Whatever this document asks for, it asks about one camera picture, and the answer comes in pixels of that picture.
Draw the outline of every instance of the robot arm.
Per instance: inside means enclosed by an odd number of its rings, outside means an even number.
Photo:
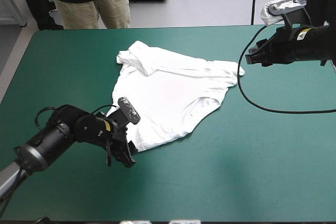
[[[126,125],[137,124],[140,116],[126,98],[120,98],[118,105],[109,116],[94,115],[72,105],[57,108],[40,132],[14,148],[18,159],[0,172],[0,200],[32,173],[47,169],[75,141],[105,149],[108,166],[111,156],[126,167],[133,166],[136,162],[132,156],[138,150],[132,142],[127,142]]]
[[[246,55],[248,64],[290,64],[294,61],[336,59],[336,30],[326,26],[313,27],[305,10],[306,0],[277,0],[267,3],[261,12],[265,24],[284,21],[270,39],[257,42]]]

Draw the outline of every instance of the white t-shirt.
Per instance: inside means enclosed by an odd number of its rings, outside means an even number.
[[[236,62],[192,58],[140,41],[120,51],[117,63],[123,66],[113,104],[127,97],[139,113],[140,122],[127,126],[127,139],[139,151],[192,132],[219,108],[228,88],[237,84]]]

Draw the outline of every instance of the khaki pants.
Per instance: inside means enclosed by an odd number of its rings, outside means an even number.
[[[86,3],[67,3],[55,0],[65,29],[98,29],[99,15],[107,28],[129,28],[128,0],[94,0]]]

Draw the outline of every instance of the green table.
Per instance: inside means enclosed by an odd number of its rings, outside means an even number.
[[[111,102],[119,50],[140,40],[193,57],[237,61],[260,26],[41,31],[34,35],[0,105],[0,169],[33,136],[36,112]],[[259,38],[270,37],[268,28]],[[336,107],[330,65],[243,68],[246,93],[278,109]],[[103,149],[74,144],[15,193],[4,219],[152,221],[336,220],[336,114],[259,110],[231,88],[220,109],[187,137],[137,154],[131,169],[105,166]]]

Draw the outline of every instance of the yellow label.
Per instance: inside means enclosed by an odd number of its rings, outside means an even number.
[[[104,123],[105,123],[105,125],[106,125],[106,130],[107,130],[107,131],[111,131],[111,126],[110,126],[110,124],[109,124],[107,121],[105,121],[105,120],[104,120]]]
[[[310,30],[311,28],[306,28],[304,30],[302,30],[299,35],[298,35],[298,39],[297,40],[304,40],[305,36],[307,34],[307,32]]]

